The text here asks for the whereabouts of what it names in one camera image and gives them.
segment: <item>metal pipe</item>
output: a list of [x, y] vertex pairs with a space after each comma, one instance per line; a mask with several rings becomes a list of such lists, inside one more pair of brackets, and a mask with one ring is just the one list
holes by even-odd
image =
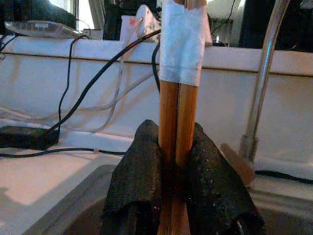
[[251, 162], [254, 161], [257, 147], [258, 139], [256, 138], [256, 133], [263, 106], [265, 91], [267, 88], [268, 75], [273, 59], [276, 39], [289, 2], [290, 0], [276, 0], [263, 42], [261, 63], [255, 84], [254, 97], [246, 128], [246, 134], [242, 137], [239, 150], [239, 154]]

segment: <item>metal faucet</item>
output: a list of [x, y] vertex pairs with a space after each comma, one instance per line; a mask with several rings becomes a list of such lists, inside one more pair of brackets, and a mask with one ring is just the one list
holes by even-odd
[[246, 133], [242, 136], [239, 150], [239, 155], [250, 162], [254, 162], [258, 144], [256, 133], [258, 130], [265, 91], [268, 84], [268, 75], [273, 59], [278, 32], [289, 2], [290, 0], [276, 0], [263, 42], [261, 63], [255, 84], [252, 106]]
[[256, 133], [258, 130], [278, 32], [289, 2], [290, 0], [276, 0], [269, 20], [263, 42], [261, 63], [255, 83], [252, 106], [250, 109], [246, 133], [242, 136], [241, 139], [239, 156], [226, 143], [221, 145], [221, 150], [223, 151], [225, 158], [241, 176], [241, 179], [245, 185], [248, 185], [255, 178], [253, 162], [258, 144]]

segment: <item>white tape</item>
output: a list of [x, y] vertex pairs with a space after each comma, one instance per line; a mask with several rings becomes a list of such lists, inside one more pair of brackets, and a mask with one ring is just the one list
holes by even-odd
[[160, 79], [199, 86], [206, 34], [210, 34], [206, 5], [188, 10], [173, 0], [165, 0]]

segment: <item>power cord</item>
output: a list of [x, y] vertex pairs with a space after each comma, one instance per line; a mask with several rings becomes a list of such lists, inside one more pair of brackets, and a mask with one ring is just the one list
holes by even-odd
[[[76, 110], [76, 112], [95, 112], [95, 111], [107, 110], [107, 109], [111, 108], [114, 104], [119, 102], [130, 91], [135, 89], [137, 86], [139, 86], [141, 83], [143, 83], [144, 81], [148, 80], [152, 76], [153, 76], [153, 72], [150, 72], [147, 75], [144, 75], [142, 78], [138, 79], [137, 81], [132, 83], [128, 88], [126, 88], [121, 94], [118, 95], [118, 97], [116, 99], [112, 100], [110, 103], [108, 103], [108, 104], [106, 104], [104, 106], [79, 108], [79, 109]], [[55, 119], [55, 118], [57, 119], [58, 118], [58, 112], [52, 113], [52, 114], [50, 114], [48, 116], [45, 116], [45, 117], [36, 117], [36, 116], [33, 116], [31, 113], [22, 112], [22, 111], [18, 111], [18, 110], [10, 110], [10, 109], [4, 108], [4, 107], [0, 107], [0, 111], [3, 111], [3, 112], [8, 113], [10, 115], [17, 116], [17, 117], [21, 118], [22, 120], [26, 119], [26, 120], [34, 121], [34, 122], [44, 121], [44, 120], [47, 120], [47, 119]], [[15, 119], [15, 118], [11, 118], [11, 120], [20, 121], [20, 119]]]
[[64, 122], [66, 122], [72, 115], [73, 113], [77, 110], [77, 108], [79, 107], [79, 105], [82, 103], [82, 101], [84, 100], [86, 94], [88, 93], [88, 91], [90, 90], [90, 88], [95, 84], [95, 82], [100, 78], [100, 76], [115, 62], [118, 60], [118, 58], [120, 58], [122, 55], [124, 55], [127, 51], [129, 51], [130, 49], [134, 48], [135, 46], [137, 46], [139, 43], [145, 41], [148, 38], [151, 38], [157, 34], [159, 34], [161, 32], [161, 30], [157, 30], [155, 32], [152, 32], [150, 34], [147, 34], [145, 36], [143, 36], [140, 39], [137, 39], [136, 41], [134, 41], [133, 43], [129, 44], [127, 47], [125, 47], [123, 50], [121, 50], [119, 53], [117, 53], [111, 60], [109, 60], [105, 66], [103, 66], [103, 68], [93, 77], [93, 79], [86, 85], [86, 87], [84, 88], [83, 92], [81, 93], [81, 95], [79, 96], [78, 100], [76, 101], [76, 103], [74, 104], [74, 106], [71, 108], [71, 110], [68, 112], [68, 114], [58, 123], [56, 123], [55, 125], [53, 125], [51, 128], [49, 128], [47, 131], [45, 131], [45, 133], [43, 133], [43, 135], [47, 135], [49, 133], [51, 133], [53, 130], [55, 130], [56, 128], [58, 128], [59, 126], [61, 126]]
[[[129, 41], [131, 40], [131, 37], [132, 37], [133, 33], [134, 33], [134, 32], [136, 31], [136, 29], [140, 26], [140, 24], [141, 24], [142, 21], [143, 21], [143, 18], [140, 18], [140, 19], [135, 23], [135, 25], [132, 27], [130, 33], [128, 34], [126, 40], [125, 40], [124, 43], [123, 43], [123, 49], [129, 44]], [[122, 55], [122, 56], [121, 56], [121, 59], [120, 59], [119, 70], [118, 70], [118, 78], [117, 78], [117, 82], [116, 82], [115, 94], [114, 94], [114, 98], [113, 98], [113, 99], [116, 99], [116, 98], [118, 97], [119, 90], [120, 90], [120, 88], [121, 88], [121, 84], [122, 84], [122, 80], [123, 80], [124, 59], [125, 59], [125, 55]], [[112, 117], [113, 117], [116, 104], [117, 104], [117, 103], [114, 103], [114, 104], [111, 106], [110, 113], [109, 113], [109, 115], [108, 115], [107, 120], [105, 121], [105, 123], [104, 123], [101, 127], [92, 130], [92, 132], [101, 131], [101, 130], [105, 129], [105, 128], [108, 126], [109, 122], [111, 121], [111, 119], [112, 119]]]
[[114, 152], [114, 151], [107, 151], [101, 149], [92, 149], [92, 148], [60, 148], [60, 149], [52, 149], [46, 150], [38, 153], [30, 153], [30, 154], [5, 154], [0, 153], [0, 157], [6, 158], [30, 158], [30, 157], [38, 157], [46, 154], [51, 153], [60, 153], [60, 152], [74, 152], [74, 151], [86, 151], [86, 152], [94, 152], [94, 153], [104, 153], [104, 154], [112, 154], [112, 155], [125, 155], [126, 152]]
[[67, 86], [62, 94], [62, 97], [60, 99], [60, 102], [59, 102], [59, 107], [58, 107], [58, 115], [59, 115], [59, 121], [61, 121], [61, 106], [62, 106], [62, 103], [63, 103], [63, 99], [65, 97], [65, 95], [67, 94], [68, 92], [68, 89], [69, 89], [69, 76], [70, 76], [70, 66], [71, 66], [71, 62], [72, 62], [72, 51], [73, 51], [73, 46], [75, 44], [75, 42], [77, 42], [78, 40], [80, 40], [81, 38], [89, 38], [87, 37], [86, 35], [82, 35], [82, 36], [78, 36], [76, 37], [70, 44], [70, 47], [69, 47], [69, 55], [68, 55], [68, 67], [67, 67]]
[[159, 48], [160, 48], [160, 41], [157, 43], [156, 48], [154, 49], [154, 51], [152, 53], [151, 64], [152, 64], [153, 74], [154, 74], [155, 80], [156, 80], [156, 86], [157, 86], [158, 92], [160, 93], [160, 79], [158, 77], [157, 63], [156, 63], [156, 57], [157, 57], [157, 52], [158, 52]]
[[18, 37], [18, 35], [14, 36], [13, 38], [11, 38], [9, 41], [7, 41], [6, 43], [3, 42], [3, 40], [6, 38], [7, 35], [3, 35], [0, 39], [0, 53], [5, 49], [5, 47], [14, 39], [16, 39]]
[[274, 178], [280, 178], [280, 179], [287, 179], [287, 180], [294, 180], [305, 184], [313, 184], [313, 180], [308, 180], [304, 178], [298, 178], [294, 177], [292, 175], [284, 174], [277, 171], [271, 171], [271, 170], [257, 170], [255, 172], [257, 175], [264, 175], [264, 176], [270, 176]]
[[154, 9], [150, 9], [154, 17], [156, 18], [157, 21], [161, 22], [161, 16], [159, 14], [160, 11], [162, 11], [162, 7], [157, 7]]
[[222, 27], [223, 24], [225, 24], [225, 23], [227, 23], [227, 22], [229, 21], [231, 15], [233, 14], [233, 9], [234, 9], [234, 5], [235, 5], [235, 1], [236, 1], [236, 0], [233, 1], [233, 4], [232, 4], [232, 6], [231, 6], [231, 10], [230, 10], [230, 13], [229, 13], [228, 18], [227, 18], [224, 22], [222, 22], [219, 26], [217, 26], [217, 27], [211, 32], [211, 34], [214, 34], [214, 33], [216, 32], [216, 30], [218, 30], [220, 27]]

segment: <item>white wall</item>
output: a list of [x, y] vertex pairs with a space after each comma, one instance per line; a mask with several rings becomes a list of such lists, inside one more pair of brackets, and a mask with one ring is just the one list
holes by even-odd
[[[49, 50], [53, 48], [57, 51], [57, 43], [54, 43], [54, 47]], [[64, 42], [62, 43], [60, 41], [60, 48], [66, 48]], [[17, 47], [18, 43], [13, 44], [8, 49], [11, 54], [7, 54], [6, 58], [0, 61], [0, 106], [38, 115], [56, 111], [65, 88], [67, 59], [57, 58], [55, 55], [17, 55], [14, 46]], [[126, 63], [123, 88], [151, 71], [151, 66], [143, 61], [136, 61], [136, 56], [139, 58], [142, 54], [141, 60], [148, 58], [148, 63], [154, 46], [146, 44], [136, 49], [130, 62]], [[202, 71], [196, 120], [217, 145], [226, 142], [237, 151], [241, 135], [246, 128], [256, 76], [256, 73], [251, 71], [257, 67], [254, 61], [258, 61], [259, 51], [251, 50], [250, 54], [249, 50], [237, 49], [238, 56], [233, 53], [231, 57], [227, 56], [227, 49], [228, 55], [233, 52], [231, 48], [223, 48], [220, 52], [220, 62], [210, 61], [212, 57], [218, 57], [216, 54], [212, 57], [205, 55], [204, 63], [207, 68]], [[82, 48], [77, 46], [75, 52], [81, 50]], [[120, 48], [116, 43], [112, 43], [111, 48], [107, 50], [104, 54], [101, 51], [98, 54], [110, 58], [111, 54], [117, 53]], [[251, 61], [251, 65], [248, 65], [250, 68], [247, 68], [247, 64], [234, 67], [234, 64], [240, 64], [238, 58], [241, 58], [241, 51], [250, 54], [250, 58], [245, 58], [246, 61]], [[92, 50], [89, 52], [91, 56], [99, 56], [93, 55]], [[276, 57], [288, 57], [288, 54], [284, 53]], [[260, 140], [256, 154], [257, 169], [280, 170], [283, 173], [313, 179], [313, 79], [312, 68], [309, 67], [311, 62], [303, 61], [307, 58], [307, 53], [290, 54], [290, 58], [285, 58], [286, 61], [298, 61], [299, 66], [292, 66], [302, 69], [302, 73], [308, 74], [306, 77], [278, 74], [270, 76], [258, 132]], [[229, 62], [231, 70], [225, 70], [225, 61]], [[104, 64], [105, 61], [99, 58], [73, 60], [70, 90], [64, 101], [65, 108], [73, 105], [87, 82]], [[290, 66], [273, 65], [274, 69], [283, 68], [285, 71], [288, 71]], [[243, 68], [250, 71], [239, 71]], [[90, 90], [82, 103], [83, 107], [105, 104], [111, 100], [117, 71], [118, 63]], [[113, 121], [104, 133], [132, 137], [138, 125], [145, 119], [158, 123], [158, 103], [157, 88], [151, 78], [119, 102]], [[79, 128], [99, 127], [104, 123], [107, 113], [75, 115], [67, 125], [76, 125]]]

